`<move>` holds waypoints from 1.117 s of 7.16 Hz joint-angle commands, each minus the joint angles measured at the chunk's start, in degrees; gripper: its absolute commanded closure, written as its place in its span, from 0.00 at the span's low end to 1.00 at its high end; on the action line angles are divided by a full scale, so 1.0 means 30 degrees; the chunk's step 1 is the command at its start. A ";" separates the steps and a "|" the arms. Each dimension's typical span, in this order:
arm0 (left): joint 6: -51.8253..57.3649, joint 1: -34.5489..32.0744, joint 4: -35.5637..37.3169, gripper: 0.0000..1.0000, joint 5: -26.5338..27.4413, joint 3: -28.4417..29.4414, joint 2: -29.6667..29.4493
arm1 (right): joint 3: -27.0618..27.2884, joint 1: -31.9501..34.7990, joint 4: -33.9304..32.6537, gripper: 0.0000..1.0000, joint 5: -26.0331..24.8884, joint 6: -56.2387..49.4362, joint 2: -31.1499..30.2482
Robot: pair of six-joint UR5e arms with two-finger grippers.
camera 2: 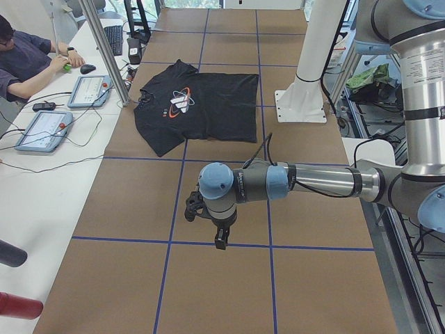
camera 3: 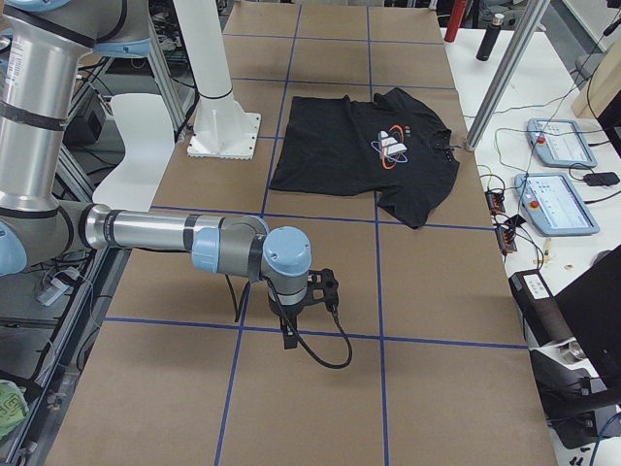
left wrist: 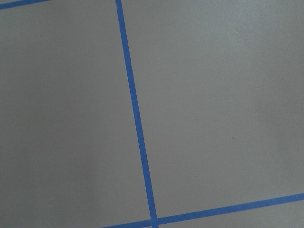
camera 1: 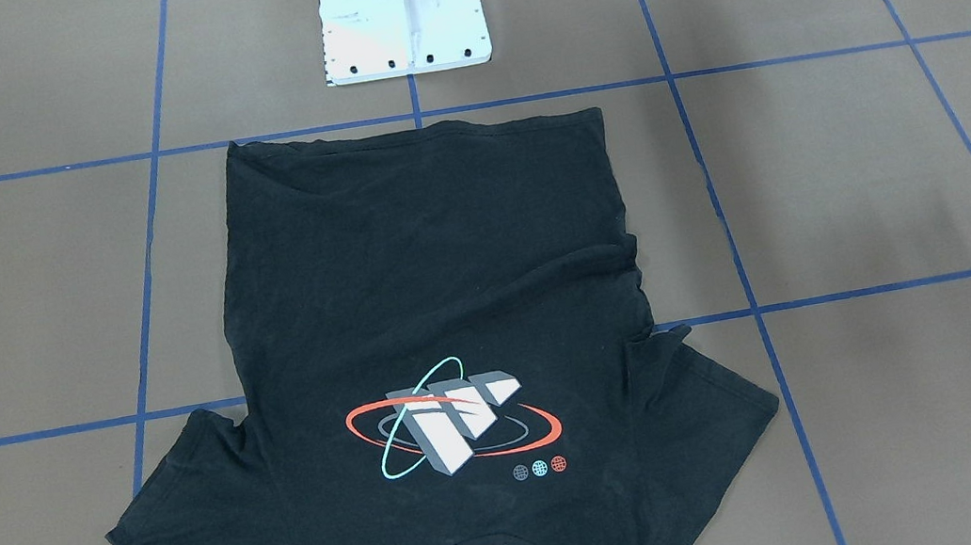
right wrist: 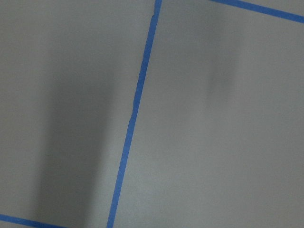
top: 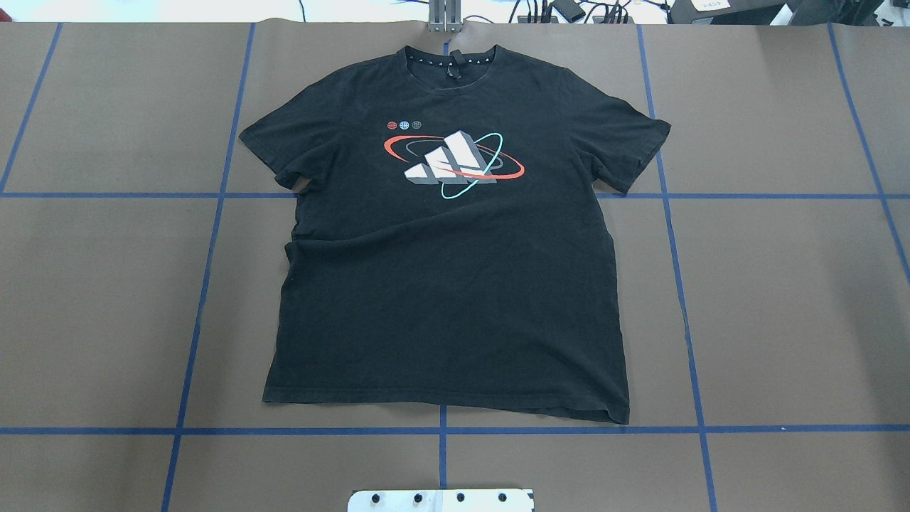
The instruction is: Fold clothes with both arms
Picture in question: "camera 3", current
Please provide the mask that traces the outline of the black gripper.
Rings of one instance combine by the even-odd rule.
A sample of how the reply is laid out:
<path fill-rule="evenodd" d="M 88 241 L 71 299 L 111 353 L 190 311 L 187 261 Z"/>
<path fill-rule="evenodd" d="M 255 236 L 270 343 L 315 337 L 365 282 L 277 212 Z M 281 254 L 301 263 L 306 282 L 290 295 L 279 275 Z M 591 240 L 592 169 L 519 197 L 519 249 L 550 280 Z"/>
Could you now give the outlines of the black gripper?
<path fill-rule="evenodd" d="M 301 300 L 294 304 L 283 304 L 281 298 L 283 295 L 268 292 L 268 303 L 271 311 L 278 316 L 280 329 L 282 331 L 283 347 L 286 350 L 294 350 L 296 348 L 297 316 L 311 302 L 310 292 L 307 291 Z"/>

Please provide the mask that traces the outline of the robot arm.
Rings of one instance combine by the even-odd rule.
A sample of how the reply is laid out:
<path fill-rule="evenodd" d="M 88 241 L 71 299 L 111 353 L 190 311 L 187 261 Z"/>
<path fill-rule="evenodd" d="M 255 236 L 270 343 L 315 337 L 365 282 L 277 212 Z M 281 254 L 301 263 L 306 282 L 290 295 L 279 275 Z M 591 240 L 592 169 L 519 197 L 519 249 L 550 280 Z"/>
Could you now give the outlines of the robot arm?
<path fill-rule="evenodd" d="M 150 214 L 53 197 L 80 61 L 147 56 L 147 3 L 8 1 L 3 15 L 13 40 L 1 96 L 2 274 L 75 250 L 186 251 L 198 269 L 266 282 L 284 344 L 297 347 L 296 317 L 312 298 L 301 230 L 273 230 L 255 216 Z"/>

